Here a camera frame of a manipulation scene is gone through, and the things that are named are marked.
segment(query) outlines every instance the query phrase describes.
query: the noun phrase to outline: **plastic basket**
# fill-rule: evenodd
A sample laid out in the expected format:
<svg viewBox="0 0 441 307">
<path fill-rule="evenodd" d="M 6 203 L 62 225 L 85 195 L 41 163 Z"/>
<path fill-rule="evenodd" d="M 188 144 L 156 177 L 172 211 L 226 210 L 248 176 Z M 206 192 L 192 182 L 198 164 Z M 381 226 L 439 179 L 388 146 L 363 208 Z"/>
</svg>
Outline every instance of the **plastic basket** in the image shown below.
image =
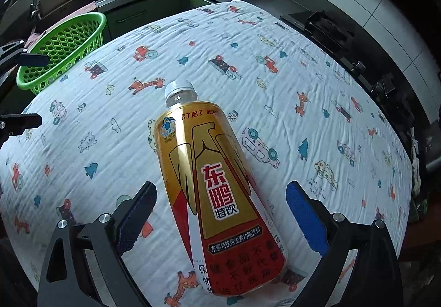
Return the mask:
<svg viewBox="0 0 441 307">
<path fill-rule="evenodd" d="M 103 45 L 106 25 L 102 13 L 81 14 L 61 23 L 45 34 L 30 50 L 49 56 L 46 67 L 20 66 L 17 86 L 38 94 L 89 52 Z"/>
</svg>

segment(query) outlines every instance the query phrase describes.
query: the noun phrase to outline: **white cloth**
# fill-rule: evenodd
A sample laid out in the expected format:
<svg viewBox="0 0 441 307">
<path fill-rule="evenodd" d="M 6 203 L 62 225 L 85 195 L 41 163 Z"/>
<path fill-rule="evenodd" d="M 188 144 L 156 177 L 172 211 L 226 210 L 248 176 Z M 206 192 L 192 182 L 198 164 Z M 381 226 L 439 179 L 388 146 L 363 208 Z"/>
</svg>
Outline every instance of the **white cloth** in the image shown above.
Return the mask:
<svg viewBox="0 0 441 307">
<path fill-rule="evenodd" d="M 225 63 L 226 74 L 210 63 L 216 59 Z M 94 221 L 113 212 L 117 200 L 133 197 L 145 181 L 158 190 L 148 220 L 153 231 L 123 255 L 127 268 L 158 307 L 168 293 L 175 295 L 177 272 L 187 277 L 194 270 L 149 130 L 165 111 L 164 89 L 155 87 L 178 77 L 191 81 L 201 100 L 223 109 L 241 144 L 242 134 L 255 129 L 276 151 L 276 161 L 267 164 L 243 146 L 258 194 L 288 247 L 288 267 L 305 277 L 297 289 L 291 286 L 294 292 L 284 283 L 269 284 L 243 299 L 215 297 L 197 287 L 184 291 L 182 307 L 292 303 L 320 260 L 287 206 L 292 180 L 350 221 L 370 225 L 382 216 L 400 252 L 412 170 L 396 133 L 367 93 L 315 44 L 258 7 L 233 1 L 121 36 L 78 62 L 26 109 L 40 114 L 43 124 L 11 138 L 0 151 L 0 212 L 35 287 L 61 216 Z M 129 89 L 135 80 L 154 83 L 135 91 Z M 328 179 L 321 179 L 325 172 Z M 355 255 L 348 256 L 348 272 Z M 340 299 L 349 275 L 342 276 L 330 303 Z"/>
</svg>

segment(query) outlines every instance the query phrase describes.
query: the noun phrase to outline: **plastic bottle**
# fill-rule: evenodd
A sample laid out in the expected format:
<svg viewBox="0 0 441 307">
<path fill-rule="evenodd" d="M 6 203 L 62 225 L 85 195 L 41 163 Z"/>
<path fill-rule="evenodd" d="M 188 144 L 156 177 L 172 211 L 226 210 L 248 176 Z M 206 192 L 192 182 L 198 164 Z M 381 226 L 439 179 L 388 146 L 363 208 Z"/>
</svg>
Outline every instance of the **plastic bottle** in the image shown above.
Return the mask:
<svg viewBox="0 0 441 307">
<path fill-rule="evenodd" d="M 225 114 L 213 103 L 198 101 L 186 80 L 168 84 L 165 102 L 168 110 L 154 128 L 157 154 L 198 283 L 228 296 L 270 282 L 286 264 L 286 248 L 254 191 Z"/>
</svg>

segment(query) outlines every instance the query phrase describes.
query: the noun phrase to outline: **faucet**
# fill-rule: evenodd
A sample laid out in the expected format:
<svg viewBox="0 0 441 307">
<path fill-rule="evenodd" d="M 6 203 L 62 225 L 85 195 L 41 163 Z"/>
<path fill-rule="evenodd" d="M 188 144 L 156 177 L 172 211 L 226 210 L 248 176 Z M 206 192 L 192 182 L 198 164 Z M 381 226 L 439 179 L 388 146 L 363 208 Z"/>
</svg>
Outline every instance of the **faucet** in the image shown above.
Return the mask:
<svg viewBox="0 0 441 307">
<path fill-rule="evenodd" d="M 29 7 L 28 20 L 32 21 L 36 18 L 37 21 L 41 20 L 40 16 L 40 3 L 38 0 L 32 0 L 32 4 Z"/>
</svg>

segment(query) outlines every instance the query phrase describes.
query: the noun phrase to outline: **kitchen sink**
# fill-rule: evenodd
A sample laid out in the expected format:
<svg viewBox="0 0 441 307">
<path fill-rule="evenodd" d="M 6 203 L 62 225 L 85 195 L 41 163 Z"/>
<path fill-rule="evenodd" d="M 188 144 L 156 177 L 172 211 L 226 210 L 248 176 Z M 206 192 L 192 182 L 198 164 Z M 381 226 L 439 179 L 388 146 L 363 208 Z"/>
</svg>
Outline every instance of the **kitchen sink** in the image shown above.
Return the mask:
<svg viewBox="0 0 441 307">
<path fill-rule="evenodd" d="M 38 34 L 43 33 L 52 25 L 65 18 L 67 15 L 72 14 L 74 11 L 82 8 L 83 6 L 90 4 L 91 2 L 98 2 L 100 0 L 69 0 L 60 5 L 50 13 L 45 15 L 36 25 L 35 32 Z"/>
</svg>

